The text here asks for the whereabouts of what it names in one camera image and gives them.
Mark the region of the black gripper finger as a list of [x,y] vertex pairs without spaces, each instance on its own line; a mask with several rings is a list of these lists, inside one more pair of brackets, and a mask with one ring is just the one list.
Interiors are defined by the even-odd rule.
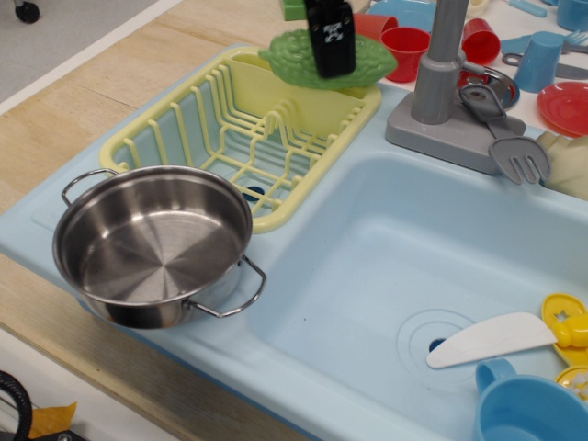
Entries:
[[342,0],[304,2],[313,58],[322,78],[352,73],[356,68],[353,10]]

